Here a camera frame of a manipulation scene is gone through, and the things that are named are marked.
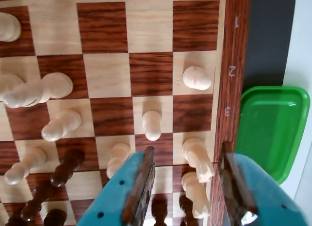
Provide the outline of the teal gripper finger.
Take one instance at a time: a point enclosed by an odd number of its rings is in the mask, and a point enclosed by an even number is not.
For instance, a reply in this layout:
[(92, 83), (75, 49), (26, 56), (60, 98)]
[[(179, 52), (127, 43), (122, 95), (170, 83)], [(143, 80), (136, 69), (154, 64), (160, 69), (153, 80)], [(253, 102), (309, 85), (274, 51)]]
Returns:
[(226, 226), (306, 226), (305, 214), (253, 159), (223, 142), (218, 173), (225, 199)]
[(78, 222), (79, 226), (142, 226), (155, 179), (155, 149), (131, 154)]

